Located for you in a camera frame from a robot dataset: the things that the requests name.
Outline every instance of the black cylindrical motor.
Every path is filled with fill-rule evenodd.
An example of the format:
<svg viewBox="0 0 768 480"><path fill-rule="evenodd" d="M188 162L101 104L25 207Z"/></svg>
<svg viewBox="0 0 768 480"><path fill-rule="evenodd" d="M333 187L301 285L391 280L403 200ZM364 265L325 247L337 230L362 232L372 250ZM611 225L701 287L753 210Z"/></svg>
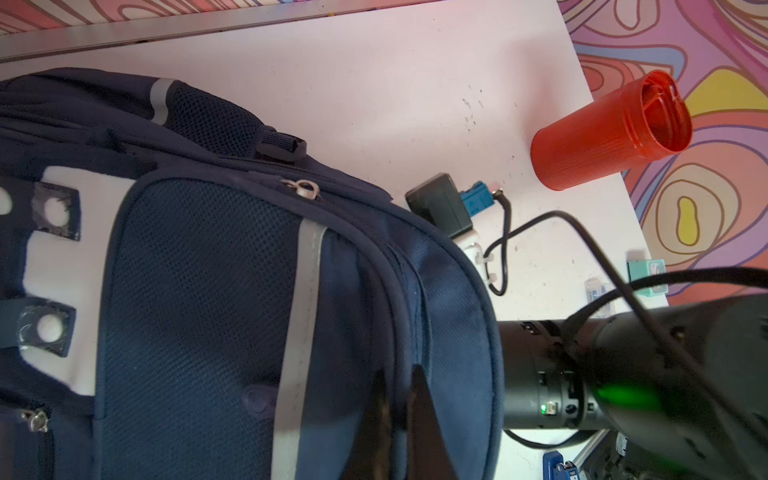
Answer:
<svg viewBox="0 0 768 480"><path fill-rule="evenodd" d="M650 314L726 396L768 427L768 295ZM500 323L499 329L505 428L612 425L707 478L768 479L757 440L664 355L633 313L591 319L568 346L556 322Z"/></svg>

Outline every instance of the white tabletop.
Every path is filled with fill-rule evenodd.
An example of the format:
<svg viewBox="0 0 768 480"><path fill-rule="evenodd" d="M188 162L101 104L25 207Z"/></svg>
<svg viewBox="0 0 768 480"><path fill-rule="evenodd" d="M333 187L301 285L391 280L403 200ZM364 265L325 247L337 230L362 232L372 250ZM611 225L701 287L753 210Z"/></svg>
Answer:
<svg viewBox="0 0 768 480"><path fill-rule="evenodd" d="M554 192L531 168L536 131L591 101L555 0L425 3L18 61L0 76L64 66L178 78L305 138L316 159L398 203L439 172L459 189L497 181L513 227L565 210L625 276L627 253L647 250L620 175ZM485 246L500 235L498 206L473 220ZM493 297L500 320L563 319L586 303L589 277L606 278L560 220L510 247L509 291ZM541 478L541 453L504 437L497 478Z"/></svg>

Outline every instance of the black power adapter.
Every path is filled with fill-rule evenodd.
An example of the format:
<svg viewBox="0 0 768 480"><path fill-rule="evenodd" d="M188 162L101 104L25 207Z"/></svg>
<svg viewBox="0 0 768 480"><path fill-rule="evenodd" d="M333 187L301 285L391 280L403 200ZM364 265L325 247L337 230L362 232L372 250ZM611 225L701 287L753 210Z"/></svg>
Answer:
<svg viewBox="0 0 768 480"><path fill-rule="evenodd" d="M451 238L472 229L472 220L448 174L437 174L406 193L411 211Z"/></svg>

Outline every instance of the teal box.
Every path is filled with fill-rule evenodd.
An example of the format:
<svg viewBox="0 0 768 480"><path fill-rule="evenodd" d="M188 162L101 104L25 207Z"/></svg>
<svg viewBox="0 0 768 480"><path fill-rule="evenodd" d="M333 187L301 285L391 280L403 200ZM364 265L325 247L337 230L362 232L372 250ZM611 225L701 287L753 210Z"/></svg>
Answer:
<svg viewBox="0 0 768 480"><path fill-rule="evenodd" d="M627 266L629 267L629 280L637 280L646 276L667 272L667 266L663 260L633 260L627 262ZM642 296L657 296L665 295L669 289L668 285L659 285L640 289L637 293Z"/></svg>

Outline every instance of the red container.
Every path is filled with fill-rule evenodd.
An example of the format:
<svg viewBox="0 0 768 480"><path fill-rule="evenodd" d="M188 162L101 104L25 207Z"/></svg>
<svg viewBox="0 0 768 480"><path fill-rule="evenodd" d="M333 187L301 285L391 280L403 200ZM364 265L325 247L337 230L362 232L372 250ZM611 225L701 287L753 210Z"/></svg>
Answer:
<svg viewBox="0 0 768 480"><path fill-rule="evenodd" d="M680 153L693 132L674 79L652 71L542 128L531 161L544 185L563 190Z"/></svg>

